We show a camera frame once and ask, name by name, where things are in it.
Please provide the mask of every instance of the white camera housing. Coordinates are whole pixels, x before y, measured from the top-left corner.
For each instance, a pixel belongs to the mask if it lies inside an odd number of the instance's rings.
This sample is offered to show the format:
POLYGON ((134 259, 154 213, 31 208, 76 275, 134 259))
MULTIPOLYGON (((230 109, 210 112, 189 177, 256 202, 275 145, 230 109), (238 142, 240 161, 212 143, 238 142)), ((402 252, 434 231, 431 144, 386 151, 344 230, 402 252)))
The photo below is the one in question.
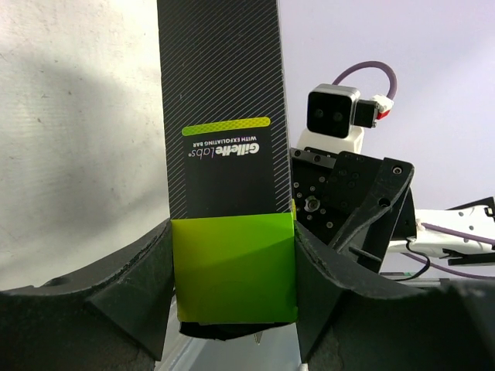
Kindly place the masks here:
POLYGON ((308 96, 306 128, 299 137, 297 149, 315 148, 335 154, 342 151, 360 153, 364 129, 353 125, 359 99, 360 92, 356 88, 320 84, 308 96))

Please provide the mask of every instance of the cable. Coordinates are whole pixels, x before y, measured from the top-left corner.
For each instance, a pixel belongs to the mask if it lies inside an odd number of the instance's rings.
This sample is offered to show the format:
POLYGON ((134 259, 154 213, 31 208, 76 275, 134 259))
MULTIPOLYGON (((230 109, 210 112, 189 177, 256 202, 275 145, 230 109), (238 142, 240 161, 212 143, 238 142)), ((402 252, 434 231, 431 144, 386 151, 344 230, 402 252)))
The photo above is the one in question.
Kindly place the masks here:
POLYGON ((385 72, 390 82, 390 88, 388 89, 387 98, 393 100, 395 94, 397 93, 397 76, 395 76, 394 70, 383 62, 378 62, 376 60, 369 60, 367 62, 361 62, 349 67, 347 70, 343 71, 334 81, 333 85, 338 85, 343 79, 348 77, 350 74, 362 70, 364 68, 378 68, 385 72))
POLYGON ((434 230, 435 232, 440 232, 447 234, 449 236, 461 237, 466 240, 476 241, 480 243, 488 243, 491 246, 495 246, 495 240, 493 238, 476 236, 470 233, 459 232, 458 230, 451 230, 450 228, 445 228, 443 226, 435 226, 430 223, 421 223, 421 225, 427 230, 434 230))
POLYGON ((413 254, 417 254, 417 255, 424 257, 426 259, 425 266, 410 277, 401 278, 400 280, 394 280, 394 281, 401 282, 401 281, 414 280, 415 278, 418 278, 419 276, 423 275, 430 268, 430 265, 432 262, 430 261, 430 258, 428 257, 428 255, 426 255, 424 253, 420 253, 418 251, 411 250, 411 246, 410 246, 411 242, 412 242, 412 239, 408 238, 408 242, 405 244, 405 248, 408 249, 409 251, 411 251, 413 254))
MULTIPOLYGON (((408 257, 408 258, 410 258, 412 260, 416 260, 419 263, 426 264, 426 260, 421 259, 420 257, 416 257, 413 254, 402 253, 402 255, 405 255, 406 257, 408 257)), ((473 280, 495 280, 495 277, 493 277, 493 276, 481 276, 481 275, 478 275, 478 274, 471 274, 471 273, 464 273, 464 272, 461 272, 461 271, 455 271, 453 269, 450 269, 450 268, 447 268, 447 267, 443 267, 442 265, 438 265, 438 264, 435 264, 435 263, 430 263, 430 266, 433 267, 433 268, 435 268, 435 269, 438 269, 439 271, 444 271, 446 273, 454 274, 455 276, 459 276, 459 277, 472 278, 473 280)))

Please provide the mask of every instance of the white robot part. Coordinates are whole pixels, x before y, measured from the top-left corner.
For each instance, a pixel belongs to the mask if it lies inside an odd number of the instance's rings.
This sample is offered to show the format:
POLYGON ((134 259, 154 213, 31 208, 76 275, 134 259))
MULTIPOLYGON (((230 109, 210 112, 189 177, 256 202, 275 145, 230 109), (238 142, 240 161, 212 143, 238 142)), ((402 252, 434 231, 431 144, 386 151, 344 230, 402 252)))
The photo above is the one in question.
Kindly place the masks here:
POLYGON ((364 129, 358 126, 351 126, 349 135, 344 139, 313 133, 305 128, 296 147, 302 151, 310 147, 335 154, 339 154, 342 151, 361 153, 363 139, 364 129))
MULTIPOLYGON (((476 242, 467 238, 450 236, 448 234, 429 230, 423 223, 441 226, 461 233, 495 239, 495 222, 487 216, 486 206, 474 206, 462 210, 416 210, 417 239, 409 247, 414 252, 420 252, 429 257, 448 257, 446 250, 460 254, 493 253, 489 243, 476 242)), ((389 253, 407 253, 406 241, 391 241, 389 253)))

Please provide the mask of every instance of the diagonal stripe pattern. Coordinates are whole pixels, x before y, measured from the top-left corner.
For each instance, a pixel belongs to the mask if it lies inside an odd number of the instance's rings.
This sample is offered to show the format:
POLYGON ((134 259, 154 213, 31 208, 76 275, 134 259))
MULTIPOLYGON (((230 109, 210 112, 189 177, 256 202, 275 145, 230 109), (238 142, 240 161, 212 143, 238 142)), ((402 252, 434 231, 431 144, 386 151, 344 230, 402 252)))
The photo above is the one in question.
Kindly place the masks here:
POLYGON ((187 218, 182 130, 269 117, 277 211, 290 168, 276 0, 158 0, 170 214, 187 218))

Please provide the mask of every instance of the yellow-green label stripe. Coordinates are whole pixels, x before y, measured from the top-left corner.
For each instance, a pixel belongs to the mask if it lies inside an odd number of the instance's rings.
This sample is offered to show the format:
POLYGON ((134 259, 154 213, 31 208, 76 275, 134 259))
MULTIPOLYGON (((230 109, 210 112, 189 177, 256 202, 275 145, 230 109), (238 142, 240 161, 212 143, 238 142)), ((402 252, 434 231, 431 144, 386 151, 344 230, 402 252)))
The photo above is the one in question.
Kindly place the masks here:
POLYGON ((266 126, 270 126, 269 117, 242 118, 240 120, 219 121, 209 124, 186 126, 183 129, 183 135, 187 137, 190 135, 214 133, 217 131, 263 128, 266 126))

